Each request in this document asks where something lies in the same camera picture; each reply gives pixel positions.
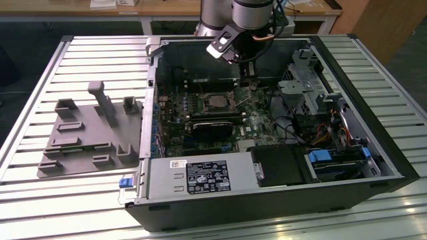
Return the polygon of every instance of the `workbench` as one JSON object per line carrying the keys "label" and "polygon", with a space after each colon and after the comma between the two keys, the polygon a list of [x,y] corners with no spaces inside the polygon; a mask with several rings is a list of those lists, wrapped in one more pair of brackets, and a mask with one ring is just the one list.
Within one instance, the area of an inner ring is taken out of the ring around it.
{"label": "workbench", "polygon": [[[120,200],[119,180],[135,169],[37,178],[37,163],[57,117],[57,99],[95,104],[93,95],[85,91],[88,82],[104,81],[112,102],[125,96],[144,102],[151,62],[147,38],[63,38],[0,149],[1,239],[382,240],[416,238],[427,233],[427,114],[362,42],[347,35],[320,38],[420,175],[400,190],[347,210],[152,233],[125,212]],[[327,74],[326,79],[338,92]],[[125,197],[132,189],[121,193]]]}
{"label": "workbench", "polygon": [[[143,33],[152,35],[152,21],[199,21],[200,0],[140,0],[136,6],[91,11],[91,0],[3,0],[0,22],[140,22]],[[332,9],[324,0],[299,4],[296,22],[322,22],[318,33],[328,34],[340,9]],[[294,16],[292,10],[286,14]]]}

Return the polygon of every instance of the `copper pipe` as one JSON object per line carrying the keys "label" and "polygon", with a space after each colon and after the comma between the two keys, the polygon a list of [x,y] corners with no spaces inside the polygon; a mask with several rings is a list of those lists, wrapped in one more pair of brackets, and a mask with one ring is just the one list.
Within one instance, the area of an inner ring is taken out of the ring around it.
{"label": "copper pipe", "polygon": [[258,37],[258,36],[252,35],[252,38],[258,42],[264,42],[264,41],[274,39],[275,35],[268,35],[268,36],[263,36],[263,37]]}

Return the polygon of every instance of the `power supply label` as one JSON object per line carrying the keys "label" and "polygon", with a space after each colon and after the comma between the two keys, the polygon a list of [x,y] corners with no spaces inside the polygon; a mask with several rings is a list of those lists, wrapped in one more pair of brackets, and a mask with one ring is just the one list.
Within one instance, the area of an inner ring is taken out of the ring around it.
{"label": "power supply label", "polygon": [[223,192],[232,189],[225,160],[187,163],[185,169],[189,194]]}

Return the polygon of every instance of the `white table leg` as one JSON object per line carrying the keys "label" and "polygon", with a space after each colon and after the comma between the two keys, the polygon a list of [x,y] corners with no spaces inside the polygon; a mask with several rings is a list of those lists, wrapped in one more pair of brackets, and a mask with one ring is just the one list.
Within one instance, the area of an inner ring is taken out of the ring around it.
{"label": "white table leg", "polygon": [[334,23],[335,23],[335,20],[336,20],[336,17],[338,16],[327,16],[322,25],[320,25],[320,28],[319,28],[319,31],[318,31],[318,34],[320,35],[327,35],[330,34],[331,32],[331,29],[334,27]]}
{"label": "white table leg", "polygon": [[144,35],[153,35],[152,30],[152,16],[140,17],[141,31]]}

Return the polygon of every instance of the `floor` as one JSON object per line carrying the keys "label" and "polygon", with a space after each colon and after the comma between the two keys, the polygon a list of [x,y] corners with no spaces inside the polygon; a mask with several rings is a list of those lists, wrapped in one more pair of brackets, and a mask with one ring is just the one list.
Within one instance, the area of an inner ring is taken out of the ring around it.
{"label": "floor", "polygon": [[[195,22],[153,23],[153,34],[192,34]],[[139,22],[56,22],[47,30],[39,22],[0,23],[0,44],[3,45],[20,72],[13,84],[0,87],[0,145],[27,103],[41,73],[64,35],[141,35]],[[427,110],[427,18],[415,34],[386,66],[420,106]]]}

